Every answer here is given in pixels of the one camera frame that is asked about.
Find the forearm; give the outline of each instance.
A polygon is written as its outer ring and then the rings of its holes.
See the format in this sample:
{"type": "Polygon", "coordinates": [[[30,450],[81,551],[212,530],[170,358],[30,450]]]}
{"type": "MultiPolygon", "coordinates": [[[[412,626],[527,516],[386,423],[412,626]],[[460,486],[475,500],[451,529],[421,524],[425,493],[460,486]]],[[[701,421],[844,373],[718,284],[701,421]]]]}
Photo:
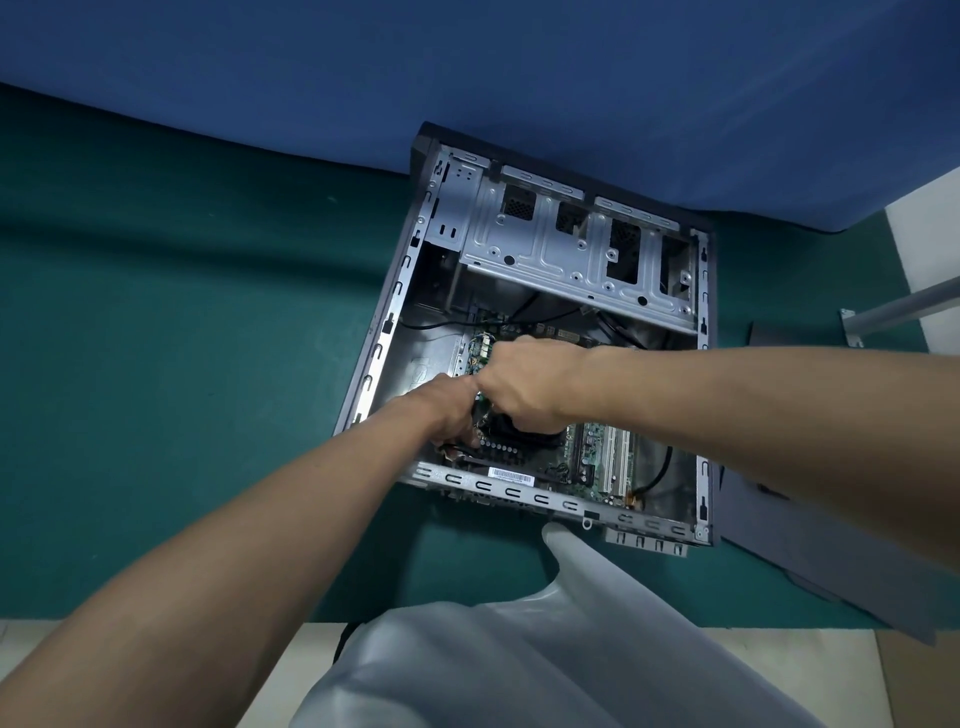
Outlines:
{"type": "Polygon", "coordinates": [[[603,348],[577,378],[578,419],[704,455],[960,568],[956,358],[603,348]]]}
{"type": "Polygon", "coordinates": [[[0,722],[236,722],[428,429],[388,406],[150,552],[0,686],[0,722]]]}

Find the sticker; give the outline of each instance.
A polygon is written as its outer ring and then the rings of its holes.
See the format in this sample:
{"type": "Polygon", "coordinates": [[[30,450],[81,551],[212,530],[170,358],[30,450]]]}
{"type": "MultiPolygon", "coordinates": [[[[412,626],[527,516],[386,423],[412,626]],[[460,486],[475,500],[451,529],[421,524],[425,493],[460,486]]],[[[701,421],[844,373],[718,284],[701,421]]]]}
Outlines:
{"type": "Polygon", "coordinates": [[[499,468],[490,468],[490,471],[487,473],[490,477],[495,477],[497,480],[506,480],[509,483],[516,483],[517,485],[526,485],[530,488],[534,487],[534,483],[537,480],[532,475],[524,475],[523,473],[514,473],[513,471],[502,471],[499,468]]]}

